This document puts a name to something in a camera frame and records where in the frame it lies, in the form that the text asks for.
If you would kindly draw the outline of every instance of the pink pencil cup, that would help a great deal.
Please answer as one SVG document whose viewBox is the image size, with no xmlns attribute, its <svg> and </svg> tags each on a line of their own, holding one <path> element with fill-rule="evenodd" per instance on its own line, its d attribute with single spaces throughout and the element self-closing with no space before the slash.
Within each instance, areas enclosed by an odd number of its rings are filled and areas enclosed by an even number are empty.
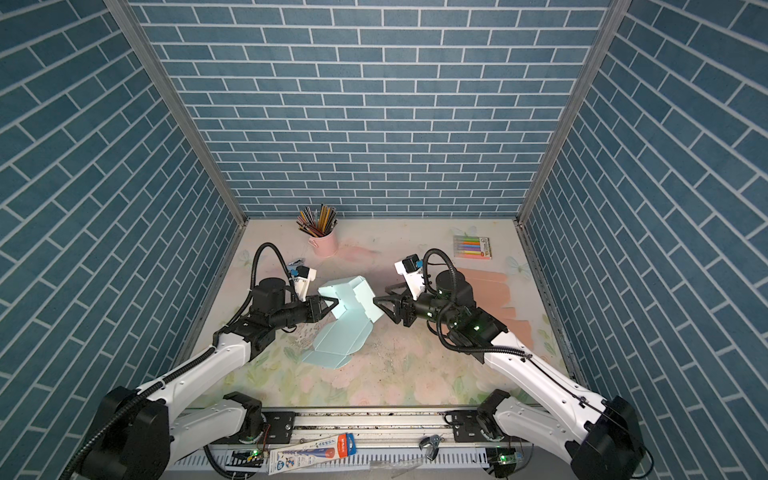
<svg viewBox="0 0 768 480">
<path fill-rule="evenodd" d="M 315 255 L 319 258 L 332 257 L 339 249 L 339 240 L 336 238 L 336 231 L 320 238 L 310 237 L 309 242 L 315 249 Z"/>
</svg>

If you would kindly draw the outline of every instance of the blue brick wall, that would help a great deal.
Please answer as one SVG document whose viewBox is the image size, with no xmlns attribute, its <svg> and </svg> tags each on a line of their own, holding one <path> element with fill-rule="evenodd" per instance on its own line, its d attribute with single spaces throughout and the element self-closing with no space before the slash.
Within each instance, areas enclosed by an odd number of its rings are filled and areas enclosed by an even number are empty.
<svg viewBox="0 0 768 480">
<path fill-rule="evenodd" d="M 657 474 L 768 478 L 768 4 L 634 0 L 528 226 Z"/>
<path fill-rule="evenodd" d="M 131 4 L 249 216 L 513 217 L 608 2 Z"/>
<path fill-rule="evenodd" d="M 0 12 L 0 478 L 56 478 L 170 366 L 234 224 L 101 0 Z"/>
</svg>

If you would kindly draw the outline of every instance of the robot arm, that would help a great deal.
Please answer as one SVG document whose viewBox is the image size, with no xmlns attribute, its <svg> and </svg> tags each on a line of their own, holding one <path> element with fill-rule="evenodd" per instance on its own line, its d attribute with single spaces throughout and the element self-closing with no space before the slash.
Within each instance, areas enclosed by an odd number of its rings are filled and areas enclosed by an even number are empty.
<svg viewBox="0 0 768 480">
<path fill-rule="evenodd" d="M 427 273 L 431 254 L 439 255 L 448 267 L 436 276 L 435 288 Z M 618 396 L 606 400 L 536 356 L 503 323 L 477 306 L 472 286 L 441 250 L 429 250 L 422 260 L 411 255 L 395 266 L 406 282 L 386 287 L 387 295 L 373 299 L 375 305 L 404 326 L 417 318 L 427 320 L 443 346 L 473 355 L 513 380 L 545 409 L 495 391 L 478 408 L 478 420 L 489 438 L 525 438 L 570 462 L 582 480 L 631 478 L 646 449 L 629 403 Z"/>
<path fill-rule="evenodd" d="M 289 285 L 280 278 L 256 284 L 256 266 L 265 247 L 275 251 Z M 315 270 L 304 266 L 294 270 L 289 272 L 271 243 L 259 247 L 248 297 L 214 333 L 211 345 L 158 379 L 134 390 L 117 387 L 109 392 L 86 433 L 88 440 L 60 478 L 70 478 L 74 471 L 100 480 L 159 478 L 170 463 L 214 440 L 235 434 L 243 443 L 258 440 L 263 435 L 261 402 L 241 393 L 233 392 L 209 409 L 181 413 L 226 374 L 262 353 L 278 329 L 319 322 L 339 304 L 338 299 L 307 296 Z"/>
</svg>

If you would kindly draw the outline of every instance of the black mounting plate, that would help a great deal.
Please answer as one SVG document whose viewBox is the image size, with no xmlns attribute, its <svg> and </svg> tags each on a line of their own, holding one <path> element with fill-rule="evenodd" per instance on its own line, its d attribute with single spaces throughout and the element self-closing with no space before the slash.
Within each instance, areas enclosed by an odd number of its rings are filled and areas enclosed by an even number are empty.
<svg viewBox="0 0 768 480">
<path fill-rule="evenodd" d="M 289 444 L 293 434 L 295 412 L 263 412 L 270 430 L 266 433 L 267 445 Z"/>
<path fill-rule="evenodd" d="M 477 421 L 477 410 L 452 410 L 447 412 L 453 430 L 453 441 L 456 443 L 490 442 L 482 434 L 480 424 Z M 504 435 L 499 442 L 510 442 L 515 437 Z"/>
<path fill-rule="evenodd" d="M 293 434 L 293 421 L 296 419 L 295 412 L 261 412 L 265 418 L 265 425 L 270 426 L 266 433 L 267 445 L 287 445 L 290 444 L 290 437 Z M 260 445 L 264 442 L 261 436 L 254 445 Z M 237 435 L 224 437 L 214 442 L 217 445 L 245 445 L 237 440 Z"/>
</svg>

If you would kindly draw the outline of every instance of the table surface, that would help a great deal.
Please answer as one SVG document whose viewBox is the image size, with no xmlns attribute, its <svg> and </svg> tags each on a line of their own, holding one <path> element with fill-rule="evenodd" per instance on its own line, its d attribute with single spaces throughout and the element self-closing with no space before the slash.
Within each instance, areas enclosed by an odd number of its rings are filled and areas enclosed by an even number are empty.
<svg viewBox="0 0 768 480">
<path fill-rule="evenodd" d="M 454 259 L 453 236 L 465 233 L 490 237 L 492 259 Z M 251 220 L 194 352 L 207 348 L 213 332 L 245 299 L 253 254 L 263 242 L 275 243 L 286 262 L 302 257 L 307 266 L 317 269 L 310 294 L 329 280 L 363 275 L 374 293 L 383 295 L 385 286 L 403 281 L 393 266 L 396 261 L 412 253 L 422 256 L 436 247 L 448 253 L 465 274 L 480 307 L 506 324 L 544 361 L 566 373 L 512 220 L 340 220 L 336 234 L 339 251 L 319 259 L 294 221 Z M 258 280 L 283 276 L 271 250 L 261 256 L 257 272 Z M 382 315 L 365 345 L 340 369 L 301 362 L 301 352 L 311 347 L 330 321 L 333 315 L 316 324 L 299 325 L 294 333 L 278 331 L 261 355 L 224 377 L 192 406 L 212 405 L 232 391 L 273 407 L 474 405 L 497 388 L 520 400 L 530 399 L 474 357 L 445 349 L 421 320 L 405 328 Z"/>
</svg>

